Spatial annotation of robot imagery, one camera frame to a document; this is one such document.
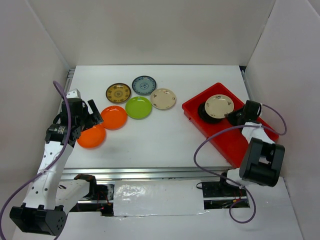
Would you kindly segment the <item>beige floral plate front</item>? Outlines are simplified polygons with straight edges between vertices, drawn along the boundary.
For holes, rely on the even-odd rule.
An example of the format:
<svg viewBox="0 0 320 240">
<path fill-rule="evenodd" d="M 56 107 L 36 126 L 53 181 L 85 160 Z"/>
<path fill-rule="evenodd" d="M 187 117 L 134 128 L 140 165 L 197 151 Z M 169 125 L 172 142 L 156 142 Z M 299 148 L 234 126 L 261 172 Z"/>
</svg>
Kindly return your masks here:
<svg viewBox="0 0 320 240">
<path fill-rule="evenodd" d="M 234 102 L 223 94 L 216 94 L 209 97 L 205 104 L 205 112 L 214 119 L 223 119 L 234 111 Z"/>
</svg>

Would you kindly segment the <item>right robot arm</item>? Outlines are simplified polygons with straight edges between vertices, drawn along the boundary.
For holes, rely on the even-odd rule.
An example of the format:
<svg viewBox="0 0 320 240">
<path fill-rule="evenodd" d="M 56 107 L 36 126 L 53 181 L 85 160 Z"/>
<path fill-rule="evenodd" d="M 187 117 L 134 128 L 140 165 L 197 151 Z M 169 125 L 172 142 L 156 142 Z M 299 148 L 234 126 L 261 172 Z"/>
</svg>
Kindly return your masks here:
<svg viewBox="0 0 320 240">
<path fill-rule="evenodd" d="M 233 126 L 240 126 L 240 133 L 248 143 L 240 167 L 221 174 L 217 184 L 223 196 L 229 196 L 236 186 L 251 184 L 274 187 L 280 177 L 285 147 L 277 144 L 267 135 L 276 131 L 258 121 L 264 105 L 247 100 L 245 105 L 227 115 Z"/>
</svg>

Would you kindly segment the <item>black plate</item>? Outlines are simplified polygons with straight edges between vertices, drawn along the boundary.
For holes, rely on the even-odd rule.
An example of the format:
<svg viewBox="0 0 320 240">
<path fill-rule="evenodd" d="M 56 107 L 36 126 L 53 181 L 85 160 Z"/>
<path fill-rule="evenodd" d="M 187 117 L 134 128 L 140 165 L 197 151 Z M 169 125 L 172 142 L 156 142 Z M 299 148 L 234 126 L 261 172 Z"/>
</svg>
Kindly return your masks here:
<svg viewBox="0 0 320 240">
<path fill-rule="evenodd" d="M 217 124 L 219 122 L 221 122 L 223 119 L 225 119 L 226 117 L 223 117 L 223 118 L 214 118 L 210 115 L 207 114 L 207 112 L 205 111 L 205 103 L 201 103 L 199 106 L 198 106 L 198 109 L 197 109 L 197 113 L 198 113 L 198 116 L 206 123 L 208 124 Z"/>
</svg>

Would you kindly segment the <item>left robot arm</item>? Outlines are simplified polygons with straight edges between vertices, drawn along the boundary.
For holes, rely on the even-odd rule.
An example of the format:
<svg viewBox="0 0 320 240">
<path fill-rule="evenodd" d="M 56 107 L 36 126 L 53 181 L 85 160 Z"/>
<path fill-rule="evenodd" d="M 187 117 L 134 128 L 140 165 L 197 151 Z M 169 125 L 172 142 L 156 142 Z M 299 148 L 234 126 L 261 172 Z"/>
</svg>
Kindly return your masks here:
<svg viewBox="0 0 320 240">
<path fill-rule="evenodd" d="M 93 100 L 84 102 L 78 89 L 66 94 L 60 113 L 46 131 L 37 178 L 21 206 L 12 207 L 9 213 L 22 232 L 59 236 L 77 202 L 97 197 L 99 187 L 93 175 L 78 174 L 70 182 L 61 182 L 61 177 L 76 141 L 102 121 Z"/>
</svg>

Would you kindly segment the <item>green plate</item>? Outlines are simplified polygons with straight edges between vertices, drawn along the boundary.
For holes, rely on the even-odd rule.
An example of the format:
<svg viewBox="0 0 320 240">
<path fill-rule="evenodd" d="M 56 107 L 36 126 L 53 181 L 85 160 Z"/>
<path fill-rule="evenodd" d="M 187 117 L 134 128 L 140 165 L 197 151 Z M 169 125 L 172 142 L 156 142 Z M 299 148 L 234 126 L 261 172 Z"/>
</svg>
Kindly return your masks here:
<svg viewBox="0 0 320 240">
<path fill-rule="evenodd" d="M 126 103 L 125 111 L 130 118 L 141 120 L 151 113 L 152 104 L 147 98 L 136 96 Z"/>
</svg>

